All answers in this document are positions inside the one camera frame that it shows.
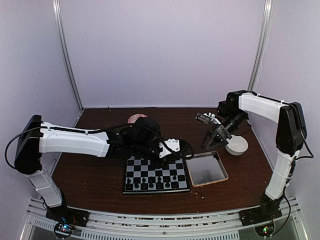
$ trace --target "white bowl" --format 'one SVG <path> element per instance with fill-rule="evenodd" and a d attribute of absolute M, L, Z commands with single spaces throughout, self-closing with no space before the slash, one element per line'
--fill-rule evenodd
<path fill-rule="evenodd" d="M 231 135 L 231 139 L 227 139 L 228 144 L 225 145 L 225 149 L 233 156 L 240 156 L 244 154 L 248 149 L 248 142 L 242 136 Z"/>

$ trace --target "dark wood tabletop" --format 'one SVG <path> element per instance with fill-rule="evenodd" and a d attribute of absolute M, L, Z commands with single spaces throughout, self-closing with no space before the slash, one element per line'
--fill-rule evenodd
<path fill-rule="evenodd" d="M 211 127 L 195 120 L 197 113 L 215 108 L 103 108 L 86 109 L 77 128 L 100 129 L 126 123 L 133 114 L 145 114 L 161 126 L 162 136 L 187 140 L 196 153 Z M 238 134 L 249 129 L 243 123 Z M 252 130 L 243 135 L 249 148 L 242 156 L 217 149 L 229 175 L 224 182 L 191 187 L 191 192 L 123 195 L 125 162 L 83 154 L 63 153 L 53 174 L 67 204 L 96 211 L 125 214 L 188 214 L 259 205 L 272 175 Z"/>

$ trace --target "white wall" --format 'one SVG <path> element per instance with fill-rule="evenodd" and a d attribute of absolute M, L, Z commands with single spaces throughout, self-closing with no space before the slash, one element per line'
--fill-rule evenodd
<path fill-rule="evenodd" d="M 65 70 L 52 1 L 0 0 L 0 239 L 18 239 L 34 189 L 4 159 L 30 117 L 71 126 L 78 109 Z M 16 144 L 9 150 L 14 161 Z M 46 154 L 50 168 L 55 154 Z"/>
<path fill-rule="evenodd" d="M 314 160 L 297 163 L 288 188 L 297 196 L 313 240 L 320 235 L 320 1 L 274 2 L 270 34 L 256 91 L 264 96 L 302 104 L 307 142 Z M 252 115 L 268 157 L 275 164 L 276 124 Z"/>
<path fill-rule="evenodd" d="M 217 106 L 246 89 L 264 0 L 68 0 L 61 12 L 85 107 Z"/>

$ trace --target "chessboard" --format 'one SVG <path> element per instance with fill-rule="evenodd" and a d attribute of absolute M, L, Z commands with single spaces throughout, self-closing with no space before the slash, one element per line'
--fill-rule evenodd
<path fill-rule="evenodd" d="M 186 163 L 165 163 L 161 168 L 150 160 L 131 157 L 126 162 L 123 194 L 154 194 L 190 191 Z"/>

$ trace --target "metal pole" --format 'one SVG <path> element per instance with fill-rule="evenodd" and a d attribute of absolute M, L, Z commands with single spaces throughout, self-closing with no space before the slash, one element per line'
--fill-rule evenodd
<path fill-rule="evenodd" d="M 254 90 L 256 86 L 256 81 L 259 76 L 262 57 L 266 48 L 266 41 L 267 41 L 268 31 L 270 26 L 272 5 L 273 5 L 273 0 L 265 0 L 260 38 L 259 38 L 258 48 L 256 51 L 252 73 L 251 73 L 251 79 L 248 86 L 248 91 Z"/>
<path fill-rule="evenodd" d="M 68 79 L 69 79 L 69 82 L 71 85 L 72 93 L 75 98 L 76 104 L 77 104 L 79 110 L 82 111 L 84 109 L 84 107 L 81 102 L 81 98 L 80 98 L 77 84 L 75 81 L 75 76 L 74 76 L 74 73 L 73 73 L 73 70 L 71 67 L 70 57 L 69 57 L 67 43 L 66 43 L 65 31 L 64 31 L 64 26 L 63 26 L 63 22 L 62 22 L 60 0 L 52 0 L 52 4 L 53 4 L 54 17 L 55 17 L 56 25 L 58 28 L 59 37 L 60 37 L 64 65 L 66 68 L 66 72 L 68 75 Z"/>

